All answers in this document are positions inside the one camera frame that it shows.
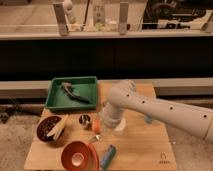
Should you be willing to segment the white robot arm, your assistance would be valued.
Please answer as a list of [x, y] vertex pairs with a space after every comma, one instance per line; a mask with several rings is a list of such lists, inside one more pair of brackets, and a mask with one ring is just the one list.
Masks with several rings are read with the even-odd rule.
[[143, 113], [213, 143], [213, 109], [140, 95], [132, 80], [122, 80], [109, 89], [100, 117], [106, 126], [115, 128], [125, 109]]

